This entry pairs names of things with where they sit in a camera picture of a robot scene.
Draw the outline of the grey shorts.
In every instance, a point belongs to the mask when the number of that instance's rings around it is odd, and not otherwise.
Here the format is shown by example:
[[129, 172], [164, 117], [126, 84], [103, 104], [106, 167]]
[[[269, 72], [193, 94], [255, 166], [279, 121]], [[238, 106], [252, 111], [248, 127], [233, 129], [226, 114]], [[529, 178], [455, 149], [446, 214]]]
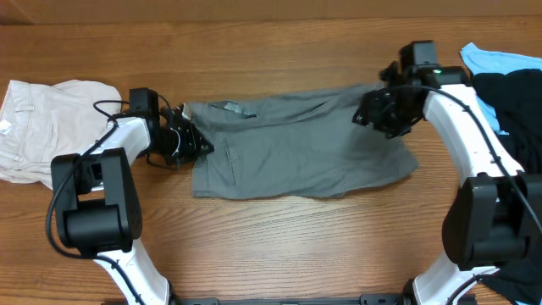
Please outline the grey shorts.
[[192, 123], [214, 148], [193, 167], [193, 195], [341, 197], [406, 178], [418, 161], [401, 139], [352, 121], [363, 95], [376, 89], [190, 103]]

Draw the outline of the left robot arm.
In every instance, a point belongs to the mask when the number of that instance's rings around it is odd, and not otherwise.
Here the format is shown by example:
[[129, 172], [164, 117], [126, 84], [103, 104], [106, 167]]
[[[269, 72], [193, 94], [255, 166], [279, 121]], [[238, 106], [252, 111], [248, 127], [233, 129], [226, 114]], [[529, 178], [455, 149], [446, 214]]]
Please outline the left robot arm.
[[154, 266], [141, 240], [142, 213], [130, 166], [159, 154], [164, 168], [211, 153], [213, 145], [191, 122], [185, 104], [172, 107], [165, 97], [142, 87], [110, 114], [104, 134], [83, 152], [51, 162], [53, 197], [45, 231], [58, 254], [97, 263], [122, 291], [127, 304], [179, 304], [170, 281]]

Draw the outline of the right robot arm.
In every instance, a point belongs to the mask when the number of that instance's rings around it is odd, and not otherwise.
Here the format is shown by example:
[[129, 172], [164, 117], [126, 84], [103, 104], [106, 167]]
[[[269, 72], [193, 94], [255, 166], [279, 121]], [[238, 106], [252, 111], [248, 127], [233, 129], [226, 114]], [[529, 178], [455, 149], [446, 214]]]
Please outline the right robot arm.
[[541, 178], [527, 174], [501, 145], [459, 66], [440, 65], [432, 41], [404, 46], [379, 75], [384, 87], [366, 94], [353, 122], [389, 138], [421, 120], [438, 131], [456, 166], [459, 187], [442, 225], [443, 253], [399, 294], [367, 294], [363, 304], [473, 304], [471, 288], [490, 280], [516, 287], [511, 303], [538, 304], [540, 280], [504, 268], [541, 243]]

